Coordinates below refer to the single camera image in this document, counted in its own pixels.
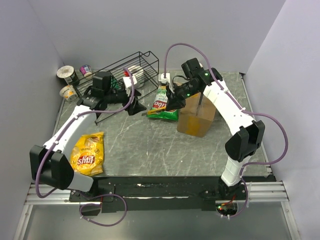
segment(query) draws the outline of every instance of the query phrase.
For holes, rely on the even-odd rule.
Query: gray marble surface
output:
[[[171,77],[183,75],[181,70],[169,71]],[[250,109],[241,76],[235,72],[223,72],[222,76],[239,103]],[[144,95],[154,89],[146,82],[138,90]],[[150,108],[156,93],[140,102]],[[76,100],[64,102],[57,129],[69,118]],[[121,105],[110,105],[115,110]],[[98,176],[220,176],[227,163],[225,143],[231,137],[229,128],[216,112],[214,121],[205,137],[199,138],[177,132],[177,122],[150,119],[141,114],[128,116],[123,111],[92,125],[85,134],[104,132],[103,173]],[[254,162],[265,162],[261,148],[251,158]],[[266,176],[266,167],[248,166],[245,175]]]

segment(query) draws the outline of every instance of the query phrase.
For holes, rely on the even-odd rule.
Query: small cup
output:
[[[94,77],[91,71],[91,67],[89,65],[83,65],[82,67],[80,67],[80,72],[88,80]]]
[[[68,102],[71,102],[73,100],[75,100],[78,95],[74,89],[74,87],[72,85],[68,85],[68,86],[65,86],[63,87],[61,90],[60,90],[60,96],[63,97],[64,99],[66,99]]]
[[[79,79],[73,66],[66,65],[60,67],[56,72],[56,75],[58,78],[64,79],[67,84],[72,84],[75,86],[79,85]]]

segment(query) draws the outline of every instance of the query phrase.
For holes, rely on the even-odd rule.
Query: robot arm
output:
[[[180,86],[174,84],[174,93],[170,91],[169,86],[167,87],[166,111],[183,108],[186,105],[185,99],[199,92],[214,104],[232,134],[225,144],[228,159],[221,179],[227,187],[235,186],[240,182],[239,174],[242,166],[249,161],[261,145],[265,125],[262,121],[255,121],[237,107],[226,94],[229,90],[215,68],[211,70],[224,90],[221,90],[209,71],[204,70],[196,58],[184,63],[182,69],[190,81]]]
[[[103,111],[108,107],[108,104],[121,103],[125,106],[128,103],[130,90],[127,85],[125,84],[126,89],[112,89],[112,81],[115,81],[115,79],[110,72],[96,73],[93,77],[92,86],[84,92],[73,113],[60,130],[43,146],[35,145],[32,147],[29,155],[33,180],[36,180],[40,162],[53,146],[53,143],[56,143],[43,165],[40,182],[61,190],[73,189],[82,192],[91,190],[94,182],[93,178],[75,172],[69,163],[69,158],[78,139],[85,133],[88,126],[99,117],[100,113],[96,113],[96,110]],[[133,102],[125,109],[129,115],[146,110],[143,105],[138,103],[137,96],[140,95],[138,91],[134,91]],[[81,113],[90,111],[92,113],[79,116]],[[63,131],[65,132],[62,138],[57,141],[58,136]]]

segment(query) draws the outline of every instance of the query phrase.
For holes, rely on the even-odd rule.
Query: dish rack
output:
[[[147,82],[151,83],[151,88],[149,86],[150,91],[139,96],[139,100],[152,94],[158,89],[159,58],[157,58],[156,55],[151,51],[147,51],[145,53],[138,51],[119,61],[114,62],[113,64],[110,64],[100,70],[93,72],[93,74],[97,72],[110,72],[114,76],[114,79],[116,81],[112,84],[116,86],[116,88],[124,89],[124,68],[129,69],[132,74],[135,74],[136,79],[141,86],[146,84]],[[77,86],[73,85],[73,87],[79,98],[81,98],[86,89],[93,84],[93,80],[82,77],[79,78],[78,82],[79,84]],[[103,119],[97,119],[95,123],[97,124],[107,118],[112,117],[113,115],[115,115],[115,113],[104,117]]]

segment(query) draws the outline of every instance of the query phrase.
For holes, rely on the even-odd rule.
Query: yellow chip bag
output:
[[[75,172],[93,176],[103,172],[104,133],[83,135],[72,149],[70,164]]]

